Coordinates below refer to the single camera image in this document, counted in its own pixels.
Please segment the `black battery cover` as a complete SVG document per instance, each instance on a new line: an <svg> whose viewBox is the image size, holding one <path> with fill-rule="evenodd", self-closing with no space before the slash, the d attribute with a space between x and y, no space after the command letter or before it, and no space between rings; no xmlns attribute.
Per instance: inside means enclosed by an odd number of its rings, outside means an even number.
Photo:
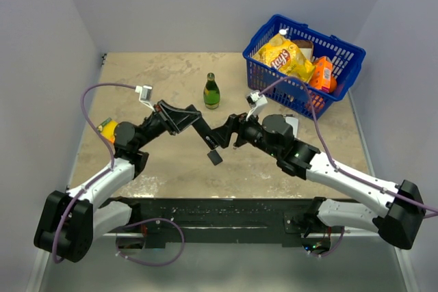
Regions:
<svg viewBox="0 0 438 292"><path fill-rule="evenodd" d="M223 162L222 157L218 153L217 150L211 150L207 153L209 160L213 163L213 165L219 165Z"/></svg>

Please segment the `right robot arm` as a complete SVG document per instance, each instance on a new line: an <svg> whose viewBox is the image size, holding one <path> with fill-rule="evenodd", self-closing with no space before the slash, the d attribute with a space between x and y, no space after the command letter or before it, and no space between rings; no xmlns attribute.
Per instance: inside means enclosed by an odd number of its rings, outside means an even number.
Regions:
<svg viewBox="0 0 438 292"><path fill-rule="evenodd" d="M254 116L231 115L209 134L208 140L225 148L232 134L237 135L235 146L251 144L274 157L284 173L326 185L354 200L315 199L303 216L310 231L347 226L378 233L403 250L413 247L426 214L415 183L381 180L329 159L325 152L295 138L291 119L280 114L266 116L261 122Z"/></svg>

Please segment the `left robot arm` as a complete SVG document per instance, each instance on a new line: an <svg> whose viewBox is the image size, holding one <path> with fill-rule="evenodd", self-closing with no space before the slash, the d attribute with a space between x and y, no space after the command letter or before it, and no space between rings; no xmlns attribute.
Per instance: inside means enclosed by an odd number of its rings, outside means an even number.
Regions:
<svg viewBox="0 0 438 292"><path fill-rule="evenodd" d="M143 146L162 133L176 135L201 117L192 105L179 109L159 101L142 124L117 124L110 162L80 186L47 196L34 245L50 252L55 263L76 263L101 235L120 227L127 232L139 229L140 213L124 201L111 201L110 196L145 169L149 154L141 150Z"/></svg>

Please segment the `black remote control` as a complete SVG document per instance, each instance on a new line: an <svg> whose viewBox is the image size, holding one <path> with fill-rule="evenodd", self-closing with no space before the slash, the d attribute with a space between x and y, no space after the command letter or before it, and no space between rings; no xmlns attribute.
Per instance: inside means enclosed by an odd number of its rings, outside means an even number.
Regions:
<svg viewBox="0 0 438 292"><path fill-rule="evenodd" d="M196 120L192 126L210 150L215 150L218 147L218 143L214 137L212 129L203 118Z"/></svg>

